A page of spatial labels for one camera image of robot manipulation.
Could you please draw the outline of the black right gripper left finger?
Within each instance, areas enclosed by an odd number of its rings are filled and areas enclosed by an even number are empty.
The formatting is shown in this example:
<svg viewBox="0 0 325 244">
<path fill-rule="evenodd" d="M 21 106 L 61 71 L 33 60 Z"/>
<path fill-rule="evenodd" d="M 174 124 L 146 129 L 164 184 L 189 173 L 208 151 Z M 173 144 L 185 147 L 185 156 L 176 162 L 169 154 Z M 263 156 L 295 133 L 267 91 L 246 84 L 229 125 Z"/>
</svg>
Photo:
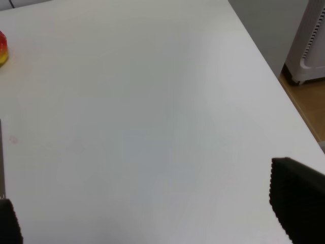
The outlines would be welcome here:
<svg viewBox="0 0 325 244">
<path fill-rule="evenodd" d="M 9 199 L 1 199 L 1 244 L 23 244 L 23 237 Z"/>
</svg>

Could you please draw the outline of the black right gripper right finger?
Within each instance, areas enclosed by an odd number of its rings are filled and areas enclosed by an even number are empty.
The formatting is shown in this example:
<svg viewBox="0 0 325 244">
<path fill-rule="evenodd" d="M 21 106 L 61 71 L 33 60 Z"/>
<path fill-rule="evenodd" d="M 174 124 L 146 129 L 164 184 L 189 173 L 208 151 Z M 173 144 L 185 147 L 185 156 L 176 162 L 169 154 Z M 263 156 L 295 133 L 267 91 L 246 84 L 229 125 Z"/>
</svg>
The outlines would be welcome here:
<svg viewBox="0 0 325 244">
<path fill-rule="evenodd" d="M 292 243 L 324 243 L 324 174 L 273 158 L 269 203 Z"/>
</svg>

